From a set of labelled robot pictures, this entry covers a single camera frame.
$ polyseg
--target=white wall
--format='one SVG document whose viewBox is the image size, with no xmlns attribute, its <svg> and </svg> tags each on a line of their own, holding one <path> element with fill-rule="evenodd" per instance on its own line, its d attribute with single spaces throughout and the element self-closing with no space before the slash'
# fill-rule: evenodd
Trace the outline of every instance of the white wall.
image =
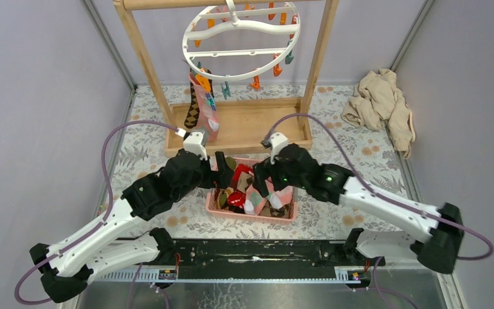
<svg viewBox="0 0 494 309">
<path fill-rule="evenodd" d="M 80 1 L 0 1 L 0 308 L 21 308 L 31 246 L 91 219 L 100 147 L 128 97 Z M 45 298 L 39 276 L 24 298 Z"/>
<path fill-rule="evenodd" d="M 458 205 L 494 243 L 494 1 L 436 1 L 398 77 L 414 111 L 423 198 Z M 485 250 L 466 236 L 461 255 Z M 469 308 L 494 308 L 494 256 L 456 270 Z"/>
<path fill-rule="evenodd" d="M 137 83 L 147 83 L 147 78 L 133 52 L 113 2 L 110 0 L 94 0 L 94 2 L 134 80 Z M 341 0 L 319 81 L 321 83 L 356 82 L 369 70 L 389 67 L 423 2 L 424 0 Z M 289 66 L 283 62 L 283 73 L 277 78 L 273 76 L 271 70 L 262 74 L 263 83 L 264 81 L 306 82 L 324 1 L 295 4 L 298 6 L 302 23 L 300 40 L 293 51 L 295 60 Z M 202 9 L 177 8 L 134 13 L 158 77 L 163 83 L 188 84 L 188 66 L 182 61 L 184 56 L 181 51 L 181 41 L 187 25 Z M 276 16 L 273 21 L 278 20 L 279 16 Z M 287 37 L 282 37 L 284 41 L 277 44 L 272 38 L 272 35 L 240 30 L 228 32 L 226 35 L 216 35 L 203 41 L 198 49 L 192 43 L 190 48 L 220 50 L 276 47 L 285 46 L 288 40 Z M 245 73 L 266 63 L 268 59 L 262 56 L 202 61 L 202 64 L 214 73 L 223 75 Z"/>
</svg>

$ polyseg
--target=leaf pattern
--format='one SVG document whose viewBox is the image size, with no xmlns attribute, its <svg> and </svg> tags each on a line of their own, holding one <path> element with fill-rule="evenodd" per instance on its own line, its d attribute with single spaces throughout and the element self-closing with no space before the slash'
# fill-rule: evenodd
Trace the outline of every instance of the leaf pattern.
<svg viewBox="0 0 494 309">
<path fill-rule="evenodd" d="M 254 91 L 249 86 L 230 86 L 230 100 L 251 98 L 297 97 L 304 94 L 304 86 L 263 86 Z M 170 104 L 189 102 L 188 86 L 165 86 Z M 341 118 L 352 86 L 317 86 L 310 114 L 319 118 L 343 145 L 355 168 L 368 181 L 406 197 L 399 161 L 384 129 L 371 131 L 366 127 L 353 127 Z M 220 91 L 215 101 L 224 101 Z M 163 121 L 163 115 L 150 87 L 140 86 L 131 108 L 131 120 Z M 311 124 L 313 148 L 310 150 L 319 162 L 346 166 L 331 139 L 316 124 Z M 138 175 L 151 173 L 163 166 L 165 130 L 157 126 L 131 126 L 125 130 L 118 162 L 112 177 L 114 195 L 130 186 Z M 268 154 L 240 154 L 238 157 L 263 159 Z M 345 239 L 355 227 L 371 230 L 395 230 L 396 227 L 362 211 L 316 201 L 304 191 L 297 196 L 298 217 L 290 225 L 258 223 L 252 221 L 216 218 L 205 209 L 208 191 L 196 189 L 171 210 L 142 223 L 123 237 L 139 236 L 154 227 L 165 227 L 175 238 L 259 238 L 259 239 Z"/>
</svg>

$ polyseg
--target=pink basket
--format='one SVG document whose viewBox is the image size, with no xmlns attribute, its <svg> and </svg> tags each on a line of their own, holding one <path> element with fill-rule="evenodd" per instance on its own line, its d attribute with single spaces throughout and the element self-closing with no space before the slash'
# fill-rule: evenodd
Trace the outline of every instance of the pink basket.
<svg viewBox="0 0 494 309">
<path fill-rule="evenodd" d="M 260 162 L 260 160 L 254 160 L 254 159 L 246 159 L 246 158 L 234 158 L 238 164 L 244 164 L 247 166 L 253 166 L 255 163 Z M 273 217 L 266 217 L 266 216 L 254 216 L 251 214 L 237 214 L 232 211 L 226 211 L 222 209 L 217 209 L 217 200 L 215 199 L 215 189 L 212 189 L 208 194 L 207 194 L 207 200 L 205 202 L 205 209 L 212 214 L 215 217 L 218 218 L 226 218 L 226 219 L 233 219 L 233 220 L 246 220 L 246 221 L 254 221 L 254 222 L 264 222 L 264 223 L 274 223 L 274 224 L 283 224 L 283 225 L 289 225 L 291 224 L 298 215 L 298 205 L 295 201 L 296 199 L 296 194 L 297 191 L 296 189 L 293 190 L 293 203 L 291 206 L 291 209 L 289 211 L 289 217 L 288 218 L 273 218 Z"/>
</svg>

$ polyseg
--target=wooden stand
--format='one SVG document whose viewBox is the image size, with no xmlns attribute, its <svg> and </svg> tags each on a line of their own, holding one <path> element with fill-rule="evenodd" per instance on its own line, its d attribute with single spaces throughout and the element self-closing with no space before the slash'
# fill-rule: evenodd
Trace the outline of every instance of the wooden stand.
<svg viewBox="0 0 494 309">
<path fill-rule="evenodd" d="M 268 129 L 278 119 L 291 113 L 307 113 L 315 91 L 315 84 L 319 77 L 319 71 L 323 64 L 323 58 L 327 49 L 327 43 L 331 33 L 334 16 L 339 0 L 325 0 L 325 10 L 323 12 L 321 26 L 315 45 L 315 52 L 311 61 L 311 68 L 307 78 L 306 92 L 303 97 L 259 99 L 235 102 L 218 102 L 219 112 L 219 135 L 217 140 L 208 143 L 206 149 L 208 153 L 224 151 L 227 154 L 237 153 L 262 153 L 268 151 L 263 148 L 261 141 L 268 132 Z M 237 5 L 247 3 L 269 3 L 287 2 L 285 0 L 234 0 Z M 154 70 L 149 52 L 135 18 L 135 10 L 155 10 L 162 8 L 188 8 L 193 6 L 226 5 L 225 0 L 114 0 L 114 6 L 133 49 L 139 58 L 139 62 L 147 75 L 154 97 L 160 106 L 165 121 L 172 125 L 182 127 L 184 117 L 187 114 L 189 104 L 169 105 L 165 98 L 160 80 Z M 291 142 L 302 147 L 311 149 L 312 138 L 307 119 L 294 118 L 285 120 L 279 131 L 285 134 Z M 182 138 L 170 134 L 167 131 L 165 139 L 165 154 L 174 156 L 182 148 Z"/>
</svg>

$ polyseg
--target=beige cloth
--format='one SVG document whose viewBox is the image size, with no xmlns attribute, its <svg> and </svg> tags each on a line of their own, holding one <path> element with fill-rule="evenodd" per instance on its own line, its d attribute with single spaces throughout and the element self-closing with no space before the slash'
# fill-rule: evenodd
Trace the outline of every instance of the beige cloth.
<svg viewBox="0 0 494 309">
<path fill-rule="evenodd" d="M 410 143 L 416 139 L 412 111 L 397 88 L 397 75 L 393 71 L 380 69 L 380 74 L 370 71 L 361 79 L 343 109 L 342 118 L 356 127 L 367 126 L 371 130 L 380 130 L 381 121 L 387 120 L 395 150 L 403 151 L 404 158 L 410 157 Z"/>
</svg>

